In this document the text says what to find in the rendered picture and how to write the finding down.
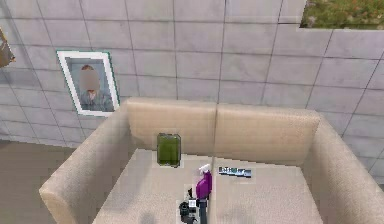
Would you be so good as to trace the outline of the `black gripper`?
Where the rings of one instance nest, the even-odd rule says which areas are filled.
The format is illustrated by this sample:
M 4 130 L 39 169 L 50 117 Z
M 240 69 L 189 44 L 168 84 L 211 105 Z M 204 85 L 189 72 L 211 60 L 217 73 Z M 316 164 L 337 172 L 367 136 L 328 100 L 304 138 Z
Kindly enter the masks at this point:
M 194 224 L 197 211 L 197 199 L 192 195 L 192 189 L 187 191 L 187 199 L 179 204 L 179 214 L 181 222 L 184 224 Z

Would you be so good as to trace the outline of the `purple spray bottle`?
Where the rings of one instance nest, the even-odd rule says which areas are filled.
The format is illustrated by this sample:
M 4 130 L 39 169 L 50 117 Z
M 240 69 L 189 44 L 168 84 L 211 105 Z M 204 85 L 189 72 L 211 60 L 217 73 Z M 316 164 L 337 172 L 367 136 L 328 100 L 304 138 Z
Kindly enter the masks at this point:
M 199 168 L 199 174 L 202 178 L 196 185 L 196 197 L 198 199 L 206 199 L 212 191 L 212 174 L 211 165 L 205 164 Z

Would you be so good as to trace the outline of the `beige sofa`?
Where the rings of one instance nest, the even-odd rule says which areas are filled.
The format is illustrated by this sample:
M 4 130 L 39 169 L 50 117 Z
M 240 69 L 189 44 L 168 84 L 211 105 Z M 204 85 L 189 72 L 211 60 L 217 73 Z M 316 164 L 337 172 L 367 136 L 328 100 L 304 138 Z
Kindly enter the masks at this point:
M 181 137 L 178 167 L 158 164 L 159 133 Z M 305 109 L 132 97 L 40 195 L 56 224 L 182 224 L 178 206 L 205 164 L 208 224 L 384 224 L 384 191 L 328 121 Z

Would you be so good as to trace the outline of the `green cushion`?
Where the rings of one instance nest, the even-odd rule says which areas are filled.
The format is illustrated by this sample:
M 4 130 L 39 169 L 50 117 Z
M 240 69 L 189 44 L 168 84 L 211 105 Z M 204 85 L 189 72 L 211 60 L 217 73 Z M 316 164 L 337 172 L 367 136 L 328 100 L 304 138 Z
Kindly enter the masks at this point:
M 178 167 L 181 159 L 181 137 L 178 134 L 159 133 L 157 162 L 161 166 Z

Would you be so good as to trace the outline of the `black remote control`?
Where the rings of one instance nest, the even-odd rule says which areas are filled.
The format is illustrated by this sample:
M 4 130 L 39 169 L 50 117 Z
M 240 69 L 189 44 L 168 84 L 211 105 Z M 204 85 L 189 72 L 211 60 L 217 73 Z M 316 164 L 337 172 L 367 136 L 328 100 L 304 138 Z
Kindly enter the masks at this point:
M 250 169 L 242 169 L 242 168 L 236 168 L 236 167 L 220 167 L 218 169 L 218 173 L 220 175 L 228 175 L 228 176 L 235 176 L 235 177 L 244 177 L 244 178 L 252 177 L 252 172 Z

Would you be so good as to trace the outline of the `white framed portrait picture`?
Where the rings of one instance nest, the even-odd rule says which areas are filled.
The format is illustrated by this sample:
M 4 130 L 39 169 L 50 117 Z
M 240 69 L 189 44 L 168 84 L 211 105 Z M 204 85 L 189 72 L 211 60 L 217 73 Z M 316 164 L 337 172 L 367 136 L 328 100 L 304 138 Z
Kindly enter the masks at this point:
M 79 115 L 108 117 L 119 108 L 108 51 L 57 50 L 56 55 Z

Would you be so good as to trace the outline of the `window with garden view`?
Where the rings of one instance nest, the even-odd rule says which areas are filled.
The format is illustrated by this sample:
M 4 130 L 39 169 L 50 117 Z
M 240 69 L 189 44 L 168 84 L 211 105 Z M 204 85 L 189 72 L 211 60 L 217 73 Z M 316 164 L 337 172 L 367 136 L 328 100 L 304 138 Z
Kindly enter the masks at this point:
M 384 0 L 307 0 L 300 27 L 384 30 Z

